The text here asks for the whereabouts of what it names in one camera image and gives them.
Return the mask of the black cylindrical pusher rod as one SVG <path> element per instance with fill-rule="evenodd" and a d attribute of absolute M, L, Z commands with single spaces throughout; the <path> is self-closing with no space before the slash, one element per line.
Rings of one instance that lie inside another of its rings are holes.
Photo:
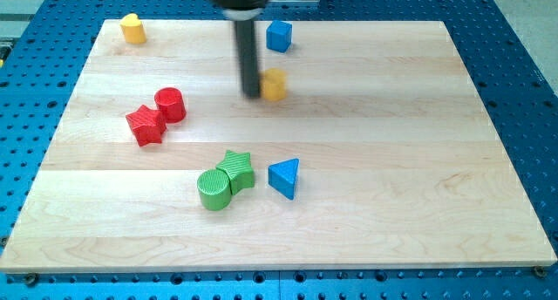
<path fill-rule="evenodd" d="M 252 19 L 234 21 L 234 31 L 242 94 L 247 99 L 259 99 L 261 91 L 255 22 Z"/>

